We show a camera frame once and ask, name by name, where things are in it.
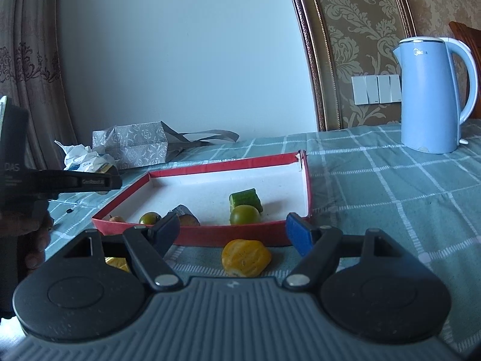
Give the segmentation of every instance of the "kettle lid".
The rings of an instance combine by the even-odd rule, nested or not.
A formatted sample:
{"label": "kettle lid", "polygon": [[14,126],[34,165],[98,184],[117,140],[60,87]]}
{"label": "kettle lid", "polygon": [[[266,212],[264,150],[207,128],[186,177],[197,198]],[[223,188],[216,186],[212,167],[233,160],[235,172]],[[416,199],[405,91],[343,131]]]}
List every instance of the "kettle lid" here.
{"label": "kettle lid", "polygon": [[444,43],[444,40],[441,38],[434,38],[432,36],[412,36],[411,38],[402,39],[399,43],[407,43],[407,42],[439,42]]}

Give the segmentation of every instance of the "kettle handle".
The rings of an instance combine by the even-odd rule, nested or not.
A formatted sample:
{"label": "kettle handle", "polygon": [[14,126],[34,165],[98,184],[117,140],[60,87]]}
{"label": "kettle handle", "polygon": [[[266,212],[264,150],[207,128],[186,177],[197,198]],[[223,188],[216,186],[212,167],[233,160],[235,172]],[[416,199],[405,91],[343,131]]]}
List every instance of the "kettle handle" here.
{"label": "kettle handle", "polygon": [[[474,106],[476,105],[476,98],[478,97],[479,78],[478,78],[478,71],[476,70],[476,62],[474,61],[470,48],[467,45],[465,45],[463,42],[453,38],[443,37],[440,39],[444,40],[444,43],[446,44],[448,51],[450,51],[451,53],[458,54],[461,57],[464,64],[466,65],[467,74],[470,79],[470,94],[466,101],[466,105],[464,106],[463,110],[461,111],[461,114],[459,115],[459,124],[462,124],[473,112]],[[454,84],[457,85],[455,74],[453,77],[453,81],[454,81]]]}

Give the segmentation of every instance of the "wooden chair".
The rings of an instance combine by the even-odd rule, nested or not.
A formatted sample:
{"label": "wooden chair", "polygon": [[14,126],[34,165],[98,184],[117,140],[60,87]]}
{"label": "wooden chair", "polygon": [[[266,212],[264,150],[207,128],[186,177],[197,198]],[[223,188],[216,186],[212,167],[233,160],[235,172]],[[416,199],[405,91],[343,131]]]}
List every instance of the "wooden chair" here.
{"label": "wooden chair", "polygon": [[[457,21],[449,22],[449,27],[451,28],[454,37],[457,40],[464,42],[471,49],[478,68],[478,77],[481,82],[481,31],[476,30],[475,28],[470,28]],[[469,89],[470,83],[468,80],[467,91],[469,91]],[[478,88],[478,98],[470,118],[481,118],[481,86]]]}

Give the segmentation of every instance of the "green checkered tablecloth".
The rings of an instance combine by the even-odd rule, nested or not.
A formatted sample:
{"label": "green checkered tablecloth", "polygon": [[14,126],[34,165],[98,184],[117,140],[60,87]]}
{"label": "green checkered tablecloth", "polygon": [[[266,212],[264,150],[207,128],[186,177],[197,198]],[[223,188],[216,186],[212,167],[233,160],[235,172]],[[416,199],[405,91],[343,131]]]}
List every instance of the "green checkered tablecloth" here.
{"label": "green checkered tablecloth", "polygon": [[[381,228],[448,286],[453,306],[442,338],[457,351],[481,340],[481,121],[463,125],[469,145],[454,153],[420,153],[400,142],[400,125],[360,126],[187,150],[176,162],[127,171],[124,186],[148,170],[306,150],[314,222],[348,234]],[[116,193],[62,194],[50,204],[51,256]],[[279,279],[299,261],[292,247],[272,248],[264,275]],[[167,262],[183,277],[224,275],[221,250],[173,246]],[[348,266],[353,260],[345,260]]]}

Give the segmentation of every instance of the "cucumber piece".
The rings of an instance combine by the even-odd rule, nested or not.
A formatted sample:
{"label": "cucumber piece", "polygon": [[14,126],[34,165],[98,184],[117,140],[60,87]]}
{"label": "cucumber piece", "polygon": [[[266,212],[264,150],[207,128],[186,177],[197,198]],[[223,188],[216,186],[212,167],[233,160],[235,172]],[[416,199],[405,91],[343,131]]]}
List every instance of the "cucumber piece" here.
{"label": "cucumber piece", "polygon": [[256,189],[239,191],[229,195],[230,211],[239,205],[251,205],[257,209],[259,213],[262,213],[261,200],[257,196]]}

